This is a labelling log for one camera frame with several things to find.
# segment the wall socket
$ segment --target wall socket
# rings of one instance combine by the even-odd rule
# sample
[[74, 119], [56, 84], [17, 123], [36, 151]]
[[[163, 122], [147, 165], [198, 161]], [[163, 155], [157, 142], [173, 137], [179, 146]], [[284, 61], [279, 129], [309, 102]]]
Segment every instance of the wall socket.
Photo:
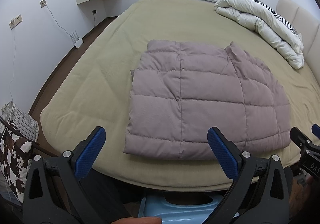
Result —
[[14, 27], [16, 27], [21, 22], [22, 22], [21, 15], [17, 16], [15, 19], [12, 19], [9, 23], [10, 29], [12, 30]]
[[41, 7], [47, 6], [47, 3], [46, 3], [46, 1], [45, 1], [45, 0], [43, 0], [43, 1], [40, 1], [40, 6], [41, 6]]

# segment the human hand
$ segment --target human hand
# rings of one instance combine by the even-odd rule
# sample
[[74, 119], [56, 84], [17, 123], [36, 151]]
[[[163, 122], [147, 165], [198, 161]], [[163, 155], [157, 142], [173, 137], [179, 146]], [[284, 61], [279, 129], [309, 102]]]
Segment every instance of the human hand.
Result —
[[124, 218], [119, 219], [111, 224], [161, 224], [161, 218], [157, 217], [144, 217], [144, 218]]

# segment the screw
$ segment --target screw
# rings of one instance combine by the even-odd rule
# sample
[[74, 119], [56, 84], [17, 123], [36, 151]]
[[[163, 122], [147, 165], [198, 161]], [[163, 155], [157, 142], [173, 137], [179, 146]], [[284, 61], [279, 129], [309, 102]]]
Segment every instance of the screw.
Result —
[[69, 157], [71, 155], [71, 152], [65, 151], [62, 155], [63, 155], [63, 157]]
[[279, 156], [273, 155], [273, 156], [272, 156], [272, 159], [275, 160], [275, 161], [279, 161]]
[[35, 157], [34, 157], [34, 160], [35, 161], [39, 161], [41, 159], [41, 155], [36, 155]]
[[245, 157], [245, 158], [249, 158], [250, 157], [250, 153], [247, 152], [247, 151], [243, 151], [242, 152], [242, 156]]

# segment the floor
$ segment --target floor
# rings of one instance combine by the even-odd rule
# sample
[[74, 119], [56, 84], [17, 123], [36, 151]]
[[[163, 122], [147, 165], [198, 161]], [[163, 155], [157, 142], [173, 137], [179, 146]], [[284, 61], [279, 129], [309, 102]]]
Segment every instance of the floor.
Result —
[[71, 69], [78, 62], [80, 57], [85, 53], [85, 51], [89, 48], [89, 46], [93, 43], [93, 41], [102, 33], [102, 31], [115, 19], [106, 18], [101, 23], [99, 23], [93, 30], [91, 30], [86, 36], [83, 38], [83, 44], [79, 47], [79, 49], [72, 49], [67, 56], [62, 60], [62, 62], [58, 65], [55, 70], [54, 75], [51, 75], [48, 81], [45, 84], [45, 88], [40, 91], [36, 104], [33, 105], [33, 110], [29, 113], [38, 123], [39, 123], [39, 137], [38, 143], [40, 146], [56, 155], [59, 153], [52, 148], [47, 140], [44, 137], [41, 128], [40, 122], [40, 114], [42, 110], [49, 104], [50, 100], [56, 93], [56, 91], [60, 88], [61, 84], [65, 80], [65, 78], [70, 73]]

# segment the beige bed sheet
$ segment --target beige bed sheet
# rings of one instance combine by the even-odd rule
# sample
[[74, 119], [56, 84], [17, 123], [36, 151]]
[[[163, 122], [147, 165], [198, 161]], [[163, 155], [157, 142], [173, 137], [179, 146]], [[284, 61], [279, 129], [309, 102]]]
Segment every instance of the beige bed sheet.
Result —
[[[227, 188], [231, 180], [215, 160], [166, 161], [122, 153], [129, 122], [130, 70], [138, 65], [148, 41], [166, 39], [222, 48], [234, 41], [262, 59], [288, 95], [291, 126], [320, 144], [311, 133], [312, 124], [320, 123], [320, 88], [308, 65], [294, 70], [257, 34], [218, 15], [213, 7], [213, 3], [200, 0], [141, 0], [133, 4], [89, 47], [41, 113], [48, 142], [60, 152], [72, 150], [99, 125], [106, 129], [107, 141], [95, 161], [97, 171], [155, 189], [195, 192]], [[284, 167], [300, 158], [294, 143], [274, 153]]]

